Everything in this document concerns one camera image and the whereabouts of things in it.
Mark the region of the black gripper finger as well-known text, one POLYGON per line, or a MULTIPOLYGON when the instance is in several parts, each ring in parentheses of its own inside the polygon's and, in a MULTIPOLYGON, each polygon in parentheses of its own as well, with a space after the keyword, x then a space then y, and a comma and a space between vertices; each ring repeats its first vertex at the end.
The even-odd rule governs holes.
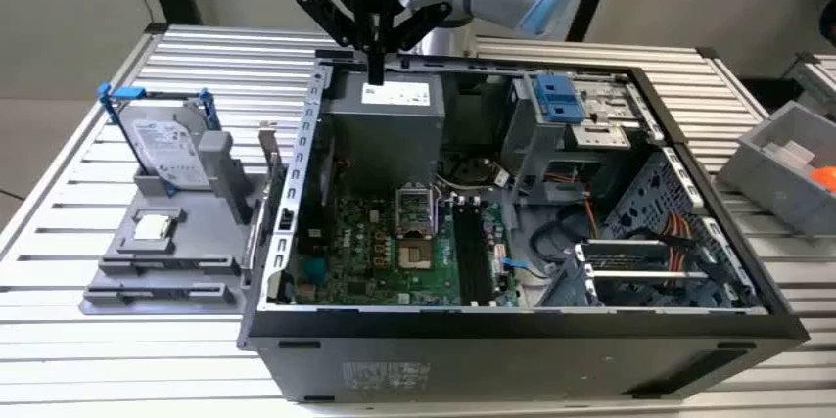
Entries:
POLYGON ((413 49, 426 35, 443 23, 453 12, 450 2, 421 7, 413 15, 395 24, 395 2, 390 1, 379 15, 375 39, 375 84, 385 84, 386 56, 413 49))
POLYGON ((309 16, 342 46, 353 46, 367 58, 367 82, 377 84, 377 42, 371 12, 365 0, 350 0, 350 17, 333 0, 297 0, 309 16))

